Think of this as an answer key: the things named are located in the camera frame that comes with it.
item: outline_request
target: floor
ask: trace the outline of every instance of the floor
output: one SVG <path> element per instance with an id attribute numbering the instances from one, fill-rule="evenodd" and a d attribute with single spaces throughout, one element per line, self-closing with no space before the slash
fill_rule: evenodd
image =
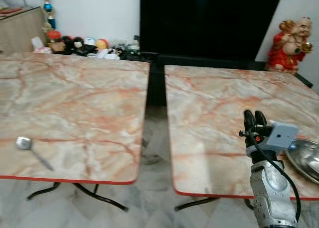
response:
<path id="1" fill-rule="evenodd" d="M 140 176 L 130 186 L 100 185 L 98 194 L 129 207 L 127 213 L 62 184 L 57 190 L 27 201 L 51 183 L 1 180 L 0 228 L 256 228 L 253 212 L 242 199 L 219 199 L 175 212 L 193 201 L 171 185 L 165 107 L 148 107 Z M 93 190 L 94 185 L 84 185 Z M 302 202 L 300 228 L 319 227 L 319 202 Z"/>

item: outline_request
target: red robe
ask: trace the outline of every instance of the red robe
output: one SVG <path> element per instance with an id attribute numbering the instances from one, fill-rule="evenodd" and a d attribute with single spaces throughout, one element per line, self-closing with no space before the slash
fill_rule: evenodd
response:
<path id="1" fill-rule="evenodd" d="M 269 59 L 268 64 L 274 66 L 276 64 L 282 65 L 286 70 L 293 70 L 294 66 L 298 65 L 298 60 L 302 61 L 305 57 L 305 52 L 300 52 L 296 55 L 286 55 L 283 47 L 278 49 L 278 44 L 281 42 L 281 38 L 284 33 L 280 32 L 274 37 L 274 44 L 268 53 Z"/>

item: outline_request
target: white wall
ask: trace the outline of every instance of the white wall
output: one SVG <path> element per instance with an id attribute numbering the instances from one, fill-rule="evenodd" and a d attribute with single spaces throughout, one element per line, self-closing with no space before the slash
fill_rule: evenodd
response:
<path id="1" fill-rule="evenodd" d="M 23 0 L 5 0 L 23 5 Z M 140 33 L 140 0 L 50 0 L 63 35 L 132 40 Z M 43 0 L 26 0 L 43 6 Z"/>
<path id="2" fill-rule="evenodd" d="M 280 32 L 278 26 L 283 20 L 299 20 L 309 16 L 313 22 L 312 35 L 309 42 L 314 45 L 311 54 L 299 64 L 299 74 L 314 84 L 313 89 L 319 94 L 319 0 L 280 0 L 273 20 L 268 28 L 264 41 L 256 56 L 256 61 L 267 61 L 273 37 Z"/>
<path id="3" fill-rule="evenodd" d="M 6 0 L 23 5 L 22 0 Z M 28 5 L 43 5 L 43 0 L 26 0 Z M 51 0 L 56 9 L 57 29 L 63 35 L 105 37 L 109 40 L 132 40 L 139 34 L 140 0 Z M 319 93 L 319 0 L 281 0 L 264 41 L 256 56 L 257 61 L 267 61 L 267 53 L 278 25 L 286 19 L 298 20 L 309 16 L 313 21 L 310 41 L 313 52 L 300 63 L 300 74 L 314 84 Z"/>

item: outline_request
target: metal bowl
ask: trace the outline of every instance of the metal bowl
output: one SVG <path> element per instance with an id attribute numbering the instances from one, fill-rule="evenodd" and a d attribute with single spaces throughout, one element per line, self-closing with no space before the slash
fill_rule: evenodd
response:
<path id="1" fill-rule="evenodd" d="M 299 139 L 286 150 L 294 167 L 309 180 L 319 184 L 319 144 Z"/>

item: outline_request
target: marble tabletop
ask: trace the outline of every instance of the marble tabletop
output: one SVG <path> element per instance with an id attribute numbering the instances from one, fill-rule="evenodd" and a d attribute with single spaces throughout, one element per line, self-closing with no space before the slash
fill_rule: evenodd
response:
<path id="1" fill-rule="evenodd" d="M 180 195 L 253 197 L 252 162 L 238 135 L 247 109 L 296 124 L 298 136 L 319 142 L 319 96 L 290 74 L 166 66 L 165 82 L 173 185 Z M 280 159 L 301 199 L 319 200 L 319 186 L 284 154 Z"/>
<path id="2" fill-rule="evenodd" d="M 0 59 L 0 178 L 131 184 L 138 174 L 149 64 L 17 53 Z M 15 139 L 27 136 L 31 151 Z"/>

